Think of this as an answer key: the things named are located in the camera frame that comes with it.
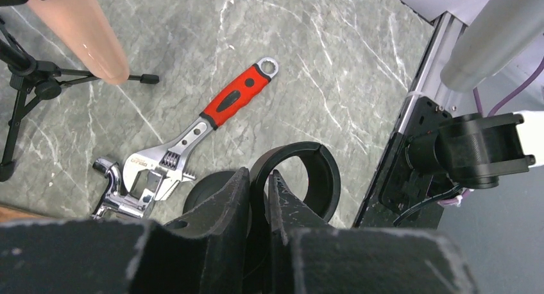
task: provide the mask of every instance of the red wrench handle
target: red wrench handle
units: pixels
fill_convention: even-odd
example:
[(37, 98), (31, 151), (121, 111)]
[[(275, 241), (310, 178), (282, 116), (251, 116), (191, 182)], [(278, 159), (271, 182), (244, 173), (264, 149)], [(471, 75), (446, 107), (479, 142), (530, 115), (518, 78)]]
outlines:
[[(263, 71), (262, 65), (266, 62), (274, 65), (274, 71), (270, 73)], [(263, 58), (228, 84), (200, 116), (217, 129), (260, 93), (277, 72), (278, 63), (272, 58)]]

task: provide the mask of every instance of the wrench adjustment screw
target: wrench adjustment screw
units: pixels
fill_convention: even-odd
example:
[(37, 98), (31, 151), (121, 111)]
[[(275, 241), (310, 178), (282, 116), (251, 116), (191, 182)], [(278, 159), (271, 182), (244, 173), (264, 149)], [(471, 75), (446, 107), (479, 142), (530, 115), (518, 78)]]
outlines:
[(178, 154), (172, 151), (167, 151), (166, 154), (164, 154), (164, 157), (162, 157), (160, 164), (162, 166), (167, 166), (168, 168), (171, 168), (171, 169), (176, 169), (179, 161), (180, 161), (180, 156)]

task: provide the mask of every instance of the adjustable wrench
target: adjustable wrench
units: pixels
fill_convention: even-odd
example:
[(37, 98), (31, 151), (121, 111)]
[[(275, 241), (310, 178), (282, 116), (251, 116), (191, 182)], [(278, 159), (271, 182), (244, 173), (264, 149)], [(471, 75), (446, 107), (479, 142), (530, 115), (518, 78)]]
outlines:
[[(265, 71), (266, 64), (271, 64), (273, 70)], [(247, 105), (276, 76), (278, 67), (273, 58), (262, 58), (227, 85), (176, 139), (130, 155), (123, 167), (123, 184), (127, 192), (133, 191), (144, 170), (162, 176), (155, 192), (156, 201), (167, 200), (180, 182), (194, 180), (195, 177), (186, 171), (193, 149)]]

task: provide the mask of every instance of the rubber foot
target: rubber foot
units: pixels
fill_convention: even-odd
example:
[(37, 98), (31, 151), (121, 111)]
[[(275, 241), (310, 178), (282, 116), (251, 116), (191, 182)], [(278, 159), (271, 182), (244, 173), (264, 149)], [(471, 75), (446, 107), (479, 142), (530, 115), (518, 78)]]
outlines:
[(10, 161), (7, 164), (0, 164), (0, 182), (9, 180), (13, 172), (15, 172), (15, 161)]
[(183, 213), (190, 211), (221, 190), (236, 171), (215, 172), (202, 178), (187, 195), (183, 205)]
[(142, 84), (157, 84), (159, 81), (160, 79), (155, 74), (143, 74), (140, 77), (140, 83)]

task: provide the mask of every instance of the tripod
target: tripod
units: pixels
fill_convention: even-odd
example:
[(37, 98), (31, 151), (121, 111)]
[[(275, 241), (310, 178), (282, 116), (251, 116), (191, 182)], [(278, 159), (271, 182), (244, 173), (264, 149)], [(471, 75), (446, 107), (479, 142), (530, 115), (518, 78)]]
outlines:
[[(0, 182), (7, 181), (15, 171), (13, 153), (19, 136), (21, 120), (36, 107), (42, 100), (50, 100), (60, 95), (63, 88), (75, 84), (98, 80), (90, 71), (59, 68), (50, 61), (36, 61), (29, 55), (15, 38), (8, 33), (5, 22), (0, 18), (0, 31), (6, 37), (8, 44), (0, 40), (0, 60), (8, 64), (12, 73), (10, 86), (17, 90), (15, 105), (13, 106), (12, 119), (8, 122), (10, 127), (4, 155), (0, 163)], [(81, 78), (59, 81), (60, 76), (79, 76)], [(129, 80), (137, 80), (143, 84), (157, 84), (159, 78), (154, 74), (130, 75)], [(28, 103), (26, 98), (34, 90), (36, 95)]]

